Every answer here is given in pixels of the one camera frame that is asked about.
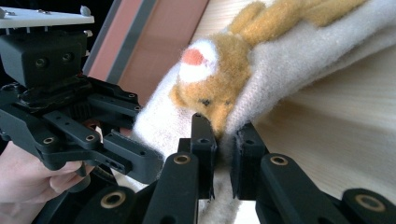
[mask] teddy bear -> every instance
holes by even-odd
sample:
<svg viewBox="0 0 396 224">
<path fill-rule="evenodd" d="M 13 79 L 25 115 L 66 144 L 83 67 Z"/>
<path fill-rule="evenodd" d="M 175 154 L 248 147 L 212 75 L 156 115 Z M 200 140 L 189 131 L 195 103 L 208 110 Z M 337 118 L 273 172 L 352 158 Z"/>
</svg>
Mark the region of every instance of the teddy bear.
<svg viewBox="0 0 396 224">
<path fill-rule="evenodd" d="M 170 97 L 176 105 L 207 117 L 215 136 L 221 138 L 236 98 L 251 76 L 252 48 L 277 39 L 300 20 L 317 27 L 329 25 L 365 1 L 279 0 L 270 7 L 253 2 L 234 18 L 228 32 L 199 39 L 184 50 Z"/>
</svg>

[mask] wooden surface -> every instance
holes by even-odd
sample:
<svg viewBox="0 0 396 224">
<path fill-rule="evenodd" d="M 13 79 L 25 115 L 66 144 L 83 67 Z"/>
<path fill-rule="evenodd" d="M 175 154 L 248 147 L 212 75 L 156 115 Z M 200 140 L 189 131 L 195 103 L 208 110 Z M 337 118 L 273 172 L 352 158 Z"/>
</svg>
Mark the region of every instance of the wooden surface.
<svg viewBox="0 0 396 224">
<path fill-rule="evenodd" d="M 396 203 L 395 58 L 385 49 L 280 102 L 256 123 L 270 151 L 331 195 L 366 188 Z"/>
</svg>

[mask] red nose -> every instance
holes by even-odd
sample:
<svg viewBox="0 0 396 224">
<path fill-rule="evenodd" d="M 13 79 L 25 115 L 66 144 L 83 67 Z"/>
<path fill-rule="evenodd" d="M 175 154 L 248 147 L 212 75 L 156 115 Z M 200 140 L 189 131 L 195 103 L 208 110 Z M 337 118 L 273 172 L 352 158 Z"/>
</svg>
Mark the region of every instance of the red nose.
<svg viewBox="0 0 396 224">
<path fill-rule="evenodd" d="M 204 56 L 198 49 L 186 49 L 181 61 L 189 65 L 200 65 L 204 61 Z"/>
</svg>

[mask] metal bolt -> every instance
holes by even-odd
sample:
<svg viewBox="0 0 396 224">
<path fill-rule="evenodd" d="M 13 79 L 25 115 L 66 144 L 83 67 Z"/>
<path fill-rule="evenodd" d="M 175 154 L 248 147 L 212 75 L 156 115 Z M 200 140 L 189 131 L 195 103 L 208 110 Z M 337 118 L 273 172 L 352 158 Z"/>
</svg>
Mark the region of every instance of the metal bolt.
<svg viewBox="0 0 396 224">
<path fill-rule="evenodd" d="M 374 212 L 385 212 L 387 210 L 381 201 L 367 194 L 358 194 L 355 196 L 355 200 L 360 206 Z"/>
<path fill-rule="evenodd" d="M 123 202 L 125 202 L 126 195 L 123 191 L 117 190 L 105 195 L 100 205 L 104 208 L 115 208 L 120 206 Z"/>
</svg>

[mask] plush toy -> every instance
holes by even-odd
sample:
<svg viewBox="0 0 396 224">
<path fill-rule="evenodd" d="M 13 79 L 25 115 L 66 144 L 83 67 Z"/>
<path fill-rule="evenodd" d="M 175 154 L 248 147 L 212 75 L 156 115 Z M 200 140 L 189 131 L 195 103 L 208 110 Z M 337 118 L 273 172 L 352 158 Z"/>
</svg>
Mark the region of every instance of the plush toy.
<svg viewBox="0 0 396 224">
<path fill-rule="evenodd" d="M 271 7 L 253 2 L 228 27 L 190 45 L 181 57 L 177 83 L 171 91 L 176 105 L 190 108 L 212 124 L 217 137 L 251 76 L 249 53 L 258 44 L 277 39 L 298 21 L 326 26 L 365 0 L 281 0 Z"/>
<path fill-rule="evenodd" d="M 201 223 L 233 222 L 239 202 L 229 162 L 244 124 L 315 80 L 396 43 L 394 0 L 263 2 L 248 5 L 225 31 L 187 47 L 134 125 L 131 137 L 165 160 L 177 152 L 179 138 L 191 137 L 194 113 L 210 119 L 220 161 L 216 200 L 201 203 Z"/>
</svg>

